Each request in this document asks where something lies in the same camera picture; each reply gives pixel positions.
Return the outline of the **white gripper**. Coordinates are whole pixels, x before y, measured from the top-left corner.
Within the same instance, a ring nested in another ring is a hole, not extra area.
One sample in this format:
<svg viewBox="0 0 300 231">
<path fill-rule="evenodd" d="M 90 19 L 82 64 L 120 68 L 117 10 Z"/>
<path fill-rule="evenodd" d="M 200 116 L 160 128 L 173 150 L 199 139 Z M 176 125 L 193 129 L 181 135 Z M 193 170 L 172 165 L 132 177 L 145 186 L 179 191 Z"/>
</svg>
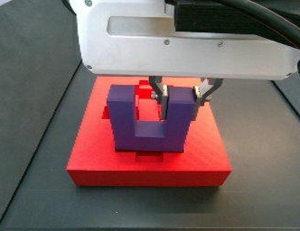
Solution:
<svg viewBox="0 0 300 231">
<path fill-rule="evenodd" d="M 97 75 L 151 76 L 152 98 L 168 118 L 163 77 L 205 78 L 195 113 L 224 79 L 282 80 L 298 71 L 300 50 L 256 35 L 179 32 L 165 0 L 69 0 L 77 14 L 82 61 Z"/>
</svg>

